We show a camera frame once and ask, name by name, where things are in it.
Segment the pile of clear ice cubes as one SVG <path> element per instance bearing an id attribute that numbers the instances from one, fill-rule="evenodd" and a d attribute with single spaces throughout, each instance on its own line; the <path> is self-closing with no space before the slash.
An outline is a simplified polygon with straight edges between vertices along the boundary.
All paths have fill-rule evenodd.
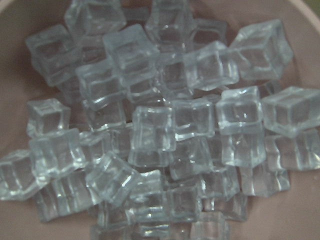
<path id="1" fill-rule="evenodd" d="M 28 100 L 26 148 L 0 154 L 0 203 L 43 224 L 80 213 L 89 240 L 228 240 L 250 200 L 320 172 L 320 85 L 279 17 L 238 29 L 198 0 L 68 0 L 25 37 L 55 90 Z"/>

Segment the pink bowl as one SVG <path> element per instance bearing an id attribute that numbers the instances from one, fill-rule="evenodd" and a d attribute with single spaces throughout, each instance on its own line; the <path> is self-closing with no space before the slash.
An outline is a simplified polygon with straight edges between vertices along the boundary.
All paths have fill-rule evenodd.
<path id="1" fill-rule="evenodd" d="M 26 102 L 49 97 L 49 88 L 31 66 L 25 38 L 63 19 L 67 0 L 3 0 L 0 3 L 0 154 L 28 146 Z M 234 30 L 254 21 L 281 18 L 296 56 L 284 81 L 320 85 L 320 19 L 302 0 L 199 0 L 196 13 L 228 21 Z M 246 222 L 232 221 L 233 240 L 317 240 L 320 236 L 320 173 L 292 172 L 291 189 L 270 198 L 252 198 Z M 79 213 L 41 223 L 33 201 L 0 204 L 3 240 L 87 240 L 95 223 Z"/>

